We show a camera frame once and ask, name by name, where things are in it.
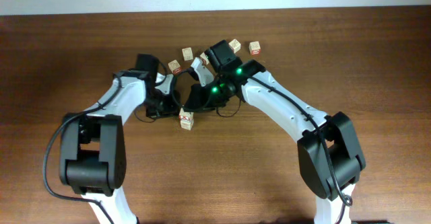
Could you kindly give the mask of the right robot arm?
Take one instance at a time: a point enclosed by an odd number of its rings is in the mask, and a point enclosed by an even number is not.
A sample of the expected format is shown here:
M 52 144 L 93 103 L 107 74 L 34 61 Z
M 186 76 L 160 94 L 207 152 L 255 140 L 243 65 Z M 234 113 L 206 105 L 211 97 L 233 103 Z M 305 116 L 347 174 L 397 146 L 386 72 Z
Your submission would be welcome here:
M 300 175 L 316 196 L 315 223 L 351 223 L 352 192 L 366 160 L 353 122 L 303 102 L 281 86 L 258 61 L 247 63 L 225 40 L 193 60 L 198 80 L 185 104 L 195 112 L 218 110 L 236 96 L 256 107 L 296 142 Z

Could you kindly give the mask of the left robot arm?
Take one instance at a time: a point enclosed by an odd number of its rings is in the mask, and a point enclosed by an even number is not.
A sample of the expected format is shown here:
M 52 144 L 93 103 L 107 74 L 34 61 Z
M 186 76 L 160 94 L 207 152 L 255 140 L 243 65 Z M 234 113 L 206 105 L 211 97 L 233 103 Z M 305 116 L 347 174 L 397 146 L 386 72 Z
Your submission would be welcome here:
M 61 130 L 59 177 L 88 202 L 100 223 L 138 223 L 125 193 L 127 160 L 123 126 L 143 106 L 151 121 L 174 116 L 173 76 L 159 59 L 137 55 L 133 68 L 114 75 L 110 89 L 82 113 L 68 113 Z

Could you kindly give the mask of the wooden block red leaf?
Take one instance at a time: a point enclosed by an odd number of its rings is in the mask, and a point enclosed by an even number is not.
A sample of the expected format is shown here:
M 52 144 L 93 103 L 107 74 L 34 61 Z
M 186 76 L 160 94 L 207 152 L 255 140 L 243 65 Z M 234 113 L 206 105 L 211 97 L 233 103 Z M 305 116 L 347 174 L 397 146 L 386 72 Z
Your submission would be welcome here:
M 193 121 L 194 113 L 187 112 L 184 110 L 184 108 L 181 108 L 178 116 L 180 120 L 191 122 Z

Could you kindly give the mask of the wooden block green yellow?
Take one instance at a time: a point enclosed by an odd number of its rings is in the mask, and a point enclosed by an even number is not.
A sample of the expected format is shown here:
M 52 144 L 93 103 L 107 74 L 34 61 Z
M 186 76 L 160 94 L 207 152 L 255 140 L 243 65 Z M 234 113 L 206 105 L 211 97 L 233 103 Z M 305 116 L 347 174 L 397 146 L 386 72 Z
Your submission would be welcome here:
M 186 130 L 191 130 L 193 125 L 194 125 L 194 120 L 181 120 L 180 121 L 180 126 Z

